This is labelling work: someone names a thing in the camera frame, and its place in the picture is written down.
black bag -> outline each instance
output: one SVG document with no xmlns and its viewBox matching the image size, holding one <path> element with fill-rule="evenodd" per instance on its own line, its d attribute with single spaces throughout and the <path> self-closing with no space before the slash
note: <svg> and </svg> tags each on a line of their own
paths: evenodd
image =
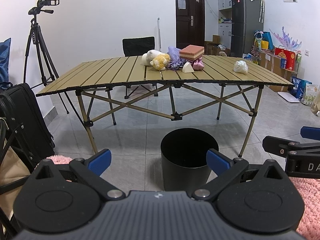
<svg viewBox="0 0 320 240">
<path fill-rule="evenodd" d="M 31 165 L 54 155 L 53 136 L 44 123 L 36 96 L 27 83 L 15 85 L 0 94 L 1 116 L 9 126 L 6 138 L 15 152 L 23 152 Z"/>
</svg>

dark brown door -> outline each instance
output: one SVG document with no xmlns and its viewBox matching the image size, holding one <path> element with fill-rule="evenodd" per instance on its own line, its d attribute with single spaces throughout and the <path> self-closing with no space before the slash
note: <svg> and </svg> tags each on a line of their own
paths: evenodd
<svg viewBox="0 0 320 240">
<path fill-rule="evenodd" d="M 204 0 L 176 0 L 177 48 L 204 45 Z"/>
</svg>

door handle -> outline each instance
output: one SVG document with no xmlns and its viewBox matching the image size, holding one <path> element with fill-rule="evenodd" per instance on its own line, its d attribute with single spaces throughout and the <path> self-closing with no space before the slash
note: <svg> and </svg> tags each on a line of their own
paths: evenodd
<svg viewBox="0 0 320 240">
<path fill-rule="evenodd" d="M 193 16 L 191 16 L 191 19 L 189 19 L 191 21 L 191 26 L 193 26 Z"/>
</svg>

wall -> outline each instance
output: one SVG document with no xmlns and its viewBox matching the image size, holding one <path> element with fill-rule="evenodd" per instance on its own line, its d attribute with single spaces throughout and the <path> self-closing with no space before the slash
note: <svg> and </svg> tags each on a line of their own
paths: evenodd
<svg viewBox="0 0 320 240">
<path fill-rule="evenodd" d="M 282 26 L 286 33 L 295 40 L 302 41 L 302 61 L 298 77 L 320 84 L 319 52 L 320 35 L 320 0 L 297 0 L 297 3 L 283 0 L 266 0 L 264 31 L 282 35 Z M 280 43 L 274 36 L 275 46 Z M 310 50 L 310 56 L 305 56 L 305 50 Z"/>
<path fill-rule="evenodd" d="M 35 6 L 36 0 L 0 0 L 0 42 L 11 37 L 9 58 L 9 81 L 13 84 L 23 82 L 24 55 L 30 20 L 28 11 Z M 31 45 L 27 65 L 27 83 L 30 86 L 41 82 L 39 64 L 36 57 L 36 47 Z M 33 91 L 37 93 L 43 88 L 39 86 Z M 49 96 L 37 98 L 42 115 L 45 116 L 53 108 Z"/>
<path fill-rule="evenodd" d="M 204 39 L 212 41 L 212 35 L 218 35 L 218 0 L 206 0 L 205 9 L 205 32 Z"/>
<path fill-rule="evenodd" d="M 60 0 L 50 9 L 38 21 L 60 74 L 84 61 L 124 56 L 124 38 L 154 36 L 158 49 L 158 17 L 163 52 L 176 45 L 175 0 Z"/>
</svg>

black trash can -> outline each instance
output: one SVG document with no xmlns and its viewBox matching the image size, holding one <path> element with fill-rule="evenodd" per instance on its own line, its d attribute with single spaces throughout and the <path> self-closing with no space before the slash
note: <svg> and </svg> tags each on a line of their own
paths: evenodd
<svg viewBox="0 0 320 240">
<path fill-rule="evenodd" d="M 202 130 L 182 128 L 164 136 L 161 141 L 164 190 L 184 190 L 191 196 L 206 184 L 211 172 L 206 154 L 211 148 L 218 151 L 218 143 Z"/>
</svg>

